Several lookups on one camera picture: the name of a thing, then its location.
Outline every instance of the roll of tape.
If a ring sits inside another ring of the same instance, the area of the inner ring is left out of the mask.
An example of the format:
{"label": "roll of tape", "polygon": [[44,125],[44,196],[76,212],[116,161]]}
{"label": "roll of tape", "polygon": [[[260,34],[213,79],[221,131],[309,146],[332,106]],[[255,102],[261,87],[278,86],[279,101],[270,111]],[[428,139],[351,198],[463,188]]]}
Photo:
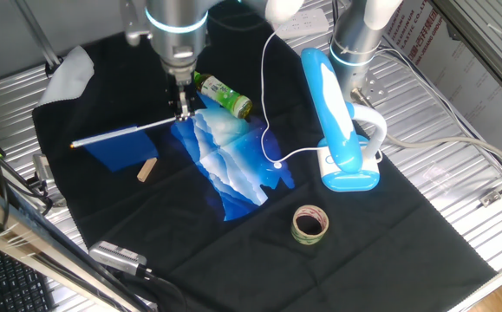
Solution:
{"label": "roll of tape", "polygon": [[314,205],[304,205],[293,215],[291,235],[301,244],[312,245],[322,239],[328,227],[326,212]]}

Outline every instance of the masking tape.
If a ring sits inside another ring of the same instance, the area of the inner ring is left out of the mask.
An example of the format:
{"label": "masking tape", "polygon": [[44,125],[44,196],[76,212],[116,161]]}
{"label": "masking tape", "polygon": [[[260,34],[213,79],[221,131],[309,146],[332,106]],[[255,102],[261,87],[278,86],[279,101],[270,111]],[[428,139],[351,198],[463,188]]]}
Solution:
{"label": "masking tape", "polygon": [[[316,235],[310,235],[298,228],[297,218],[299,217],[313,217],[320,223],[322,231]],[[304,205],[295,211],[293,215],[293,223],[291,224],[291,235],[301,244],[312,245],[316,244],[322,239],[323,235],[329,228],[329,220],[326,212],[314,205]]]}

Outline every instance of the bottle label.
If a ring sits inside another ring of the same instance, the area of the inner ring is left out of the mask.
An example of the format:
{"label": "bottle label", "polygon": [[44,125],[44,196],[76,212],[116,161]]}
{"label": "bottle label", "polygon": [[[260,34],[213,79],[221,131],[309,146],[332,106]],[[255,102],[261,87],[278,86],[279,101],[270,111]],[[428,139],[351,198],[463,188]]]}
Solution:
{"label": "bottle label", "polygon": [[233,106],[239,97],[239,93],[231,90],[222,81],[219,81],[215,77],[209,77],[205,80],[200,93],[215,100],[232,113]]}

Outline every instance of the metal rod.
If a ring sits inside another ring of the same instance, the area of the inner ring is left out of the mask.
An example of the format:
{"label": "metal rod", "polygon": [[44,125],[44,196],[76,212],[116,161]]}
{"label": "metal rod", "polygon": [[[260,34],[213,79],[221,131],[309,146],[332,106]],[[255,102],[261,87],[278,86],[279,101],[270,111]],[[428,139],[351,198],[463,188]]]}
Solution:
{"label": "metal rod", "polygon": [[55,68],[60,65],[60,59],[52,49],[49,39],[44,35],[41,26],[36,21],[33,12],[27,5],[26,0],[10,0],[10,3],[19,11],[23,21],[27,25],[27,30],[35,40],[36,45],[42,51],[46,62],[49,64],[50,68]]}
{"label": "metal rod", "polygon": [[156,121],[156,122],[154,122],[152,124],[148,124],[148,125],[141,126],[141,127],[129,127],[129,128],[126,128],[126,129],[116,130],[116,131],[113,131],[113,132],[110,132],[110,133],[98,134],[98,135],[95,135],[95,136],[92,136],[92,137],[88,137],[86,139],[75,140],[75,141],[71,142],[71,145],[69,147],[71,147],[71,148],[77,148],[77,147],[81,147],[81,146],[86,146],[88,144],[93,144],[93,143],[96,143],[96,142],[101,142],[101,141],[104,141],[104,140],[108,140],[108,139],[112,139],[112,138],[117,138],[117,137],[122,136],[124,134],[136,133],[136,132],[138,132],[140,130],[146,130],[146,129],[151,128],[151,127],[156,127],[156,126],[159,126],[159,125],[164,125],[166,123],[170,123],[170,122],[173,122],[173,121],[176,121],[176,120],[177,119],[175,117],[172,117],[172,118],[168,118],[166,120]]}

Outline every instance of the metal bar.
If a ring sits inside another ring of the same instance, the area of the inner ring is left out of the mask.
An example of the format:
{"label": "metal bar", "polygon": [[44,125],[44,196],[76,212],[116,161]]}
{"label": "metal bar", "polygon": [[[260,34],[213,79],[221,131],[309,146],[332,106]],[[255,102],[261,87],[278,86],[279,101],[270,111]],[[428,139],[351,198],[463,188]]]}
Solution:
{"label": "metal bar", "polygon": [[457,30],[461,41],[502,87],[502,57],[489,43],[487,36],[482,35],[479,25],[455,1],[431,0],[430,3]]}
{"label": "metal bar", "polygon": [[[132,292],[114,286],[108,280],[110,276],[105,278],[55,240],[51,233],[40,225],[40,222],[37,223],[40,220],[29,216],[29,212],[25,211],[27,209],[30,208],[26,207],[23,212],[20,212],[14,207],[10,207],[7,230],[0,233],[0,250],[2,252],[105,308],[117,309],[117,306],[107,298],[103,299],[100,293],[112,298],[129,310],[150,310]],[[3,201],[0,198],[0,220],[2,219]],[[67,271],[59,271],[49,263],[59,263],[78,278],[72,278],[72,275],[67,274]]]}
{"label": "metal bar", "polygon": [[10,0],[10,3],[19,11],[23,21],[27,25],[27,30],[35,40],[36,45],[42,51],[46,62],[50,68],[55,68],[60,65],[60,59],[52,49],[49,39],[44,35],[41,26],[36,21],[35,15],[27,5],[26,0]]}

